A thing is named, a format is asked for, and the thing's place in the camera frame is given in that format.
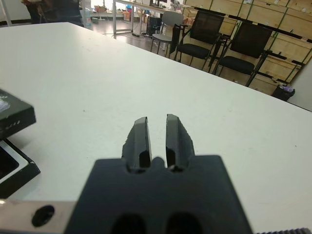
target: table surface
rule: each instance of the table surface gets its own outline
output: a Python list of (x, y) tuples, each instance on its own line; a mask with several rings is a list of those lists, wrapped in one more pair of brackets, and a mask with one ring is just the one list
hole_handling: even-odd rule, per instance
[(164, 158), (171, 113), (196, 154), (222, 156), (255, 232), (312, 228), (310, 112), (69, 23), (1, 28), (0, 40), (0, 87), (37, 117), (9, 139), (41, 169), (11, 199), (77, 200), (140, 117)]

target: gray chair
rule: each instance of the gray chair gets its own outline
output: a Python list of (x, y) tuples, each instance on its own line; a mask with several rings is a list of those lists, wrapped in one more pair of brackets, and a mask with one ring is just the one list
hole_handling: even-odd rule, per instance
[(158, 49), (157, 54), (159, 52), (159, 46), (160, 43), (166, 43), (167, 44), (167, 50), (168, 50), (168, 44), (172, 42), (172, 37), (166, 36), (162, 34), (162, 30), (164, 28), (164, 25), (168, 26), (174, 26), (175, 24), (180, 26), (183, 23), (183, 15), (174, 11), (165, 11), (162, 15), (162, 22), (160, 27), (160, 33), (159, 34), (153, 34), (152, 35), (152, 45), (151, 45), (151, 51), (153, 48), (154, 40), (158, 41)]

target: wall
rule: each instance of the wall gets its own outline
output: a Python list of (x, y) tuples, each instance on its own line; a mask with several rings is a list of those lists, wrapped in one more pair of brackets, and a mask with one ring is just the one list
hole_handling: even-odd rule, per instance
[(292, 86), (296, 92), (288, 102), (312, 111), (312, 63), (307, 64)]
[[(20, 0), (4, 0), (8, 8), (11, 20), (28, 20), (30, 19), (26, 6)], [(5, 21), (3, 10), (0, 9), (0, 21)]]

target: trash bin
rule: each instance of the trash bin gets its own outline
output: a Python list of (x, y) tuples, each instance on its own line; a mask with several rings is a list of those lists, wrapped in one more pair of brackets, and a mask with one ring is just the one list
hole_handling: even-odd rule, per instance
[(295, 93), (295, 89), (290, 86), (279, 85), (272, 94), (272, 97), (287, 101)]

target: open box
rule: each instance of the open box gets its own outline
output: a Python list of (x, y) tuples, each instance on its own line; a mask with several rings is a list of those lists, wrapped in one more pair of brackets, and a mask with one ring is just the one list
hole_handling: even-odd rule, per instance
[(0, 198), (8, 198), (40, 173), (6, 138), (36, 122), (34, 108), (0, 89)]

